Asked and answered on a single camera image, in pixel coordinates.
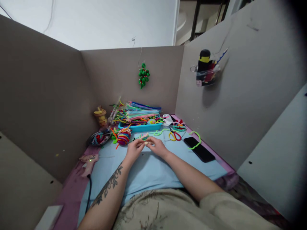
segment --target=blue cutting mat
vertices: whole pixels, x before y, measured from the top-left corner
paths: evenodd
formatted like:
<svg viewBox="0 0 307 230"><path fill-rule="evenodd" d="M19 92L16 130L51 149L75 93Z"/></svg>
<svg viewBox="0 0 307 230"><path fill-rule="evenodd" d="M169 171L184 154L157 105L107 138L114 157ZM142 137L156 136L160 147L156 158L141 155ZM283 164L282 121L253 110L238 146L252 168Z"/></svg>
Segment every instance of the blue cutting mat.
<svg viewBox="0 0 307 230"><path fill-rule="evenodd" d="M161 139L168 150L201 171L211 180L216 180L227 174L226 170L216 160L208 163L202 162L192 150L188 149L183 140L170 141L168 135L169 132L165 131L160 136L156 136L156 138ZM133 140L134 137L138 138L139 136L140 133L132 133L131 139ZM185 133L182 139L187 137L190 137L190 135ZM92 192L90 205L126 156L127 146L119 146L115 150L116 146L111 140L99 152L99 161L95 163L91 174ZM135 194L146 190L182 187L168 164L156 156L149 148L144 147L141 155L130 170L122 205L128 202ZM85 214L89 189L90 184L88 183L80 205L78 226Z"/></svg>

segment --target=black phone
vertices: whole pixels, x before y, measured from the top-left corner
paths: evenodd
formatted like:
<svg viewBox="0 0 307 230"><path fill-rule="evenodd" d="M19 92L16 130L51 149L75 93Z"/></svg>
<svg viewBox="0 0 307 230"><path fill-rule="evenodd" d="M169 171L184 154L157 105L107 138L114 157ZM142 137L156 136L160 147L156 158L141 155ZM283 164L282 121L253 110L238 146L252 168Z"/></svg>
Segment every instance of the black phone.
<svg viewBox="0 0 307 230"><path fill-rule="evenodd" d="M194 137L188 137L183 139L183 141L189 146L193 148L197 145L198 141ZM215 160L215 156L213 156L205 147L201 144L192 150L202 162L208 163L210 161Z"/></svg>

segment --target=forearm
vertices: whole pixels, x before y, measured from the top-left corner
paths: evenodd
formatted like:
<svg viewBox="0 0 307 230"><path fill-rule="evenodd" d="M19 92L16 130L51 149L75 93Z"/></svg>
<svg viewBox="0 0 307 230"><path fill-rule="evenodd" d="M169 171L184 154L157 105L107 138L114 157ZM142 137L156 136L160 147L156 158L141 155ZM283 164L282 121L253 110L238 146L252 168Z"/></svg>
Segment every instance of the forearm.
<svg viewBox="0 0 307 230"><path fill-rule="evenodd" d="M118 166L84 216L79 230L110 230L114 224L133 162L127 158Z"/></svg>
<svg viewBox="0 0 307 230"><path fill-rule="evenodd" d="M169 152L163 159L172 168L182 185L198 202L213 192L223 192L223 190L206 175L196 168Z"/></svg>

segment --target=pink table surface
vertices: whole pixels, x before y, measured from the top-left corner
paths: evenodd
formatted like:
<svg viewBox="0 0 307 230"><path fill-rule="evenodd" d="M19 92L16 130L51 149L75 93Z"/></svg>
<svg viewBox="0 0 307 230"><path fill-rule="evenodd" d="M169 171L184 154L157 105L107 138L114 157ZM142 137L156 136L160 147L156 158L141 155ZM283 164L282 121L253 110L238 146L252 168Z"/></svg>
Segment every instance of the pink table surface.
<svg viewBox="0 0 307 230"><path fill-rule="evenodd" d="M172 115L175 119L180 119L176 115ZM187 132L190 133L192 130L187 126ZM196 134L192 134L192 137L198 140ZM204 141L201 144L212 153L217 162L227 171L227 174L230 175L235 171L215 152L211 149ZM100 147L89 146L84 152L85 155L94 155L98 154ZM86 189L86 186L89 182L88 178L83 178L81 175L84 172L83 164L78 163L76 167L71 171L70 175L64 182L62 192L57 198L54 205L63 205L61 214L54 226L54 230L73 230L77 229L79 209L81 200Z"/></svg>

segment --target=yellow wooden toy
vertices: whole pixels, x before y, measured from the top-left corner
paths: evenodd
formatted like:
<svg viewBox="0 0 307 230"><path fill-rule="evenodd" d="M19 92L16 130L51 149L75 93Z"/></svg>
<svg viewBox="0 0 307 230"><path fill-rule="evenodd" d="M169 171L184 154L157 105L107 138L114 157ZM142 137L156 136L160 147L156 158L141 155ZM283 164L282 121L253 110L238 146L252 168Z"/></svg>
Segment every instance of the yellow wooden toy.
<svg viewBox="0 0 307 230"><path fill-rule="evenodd" d="M102 106L98 107L98 111L94 111L94 116L97 118L99 125L101 127L106 126L107 118L106 118L106 111L102 108Z"/></svg>

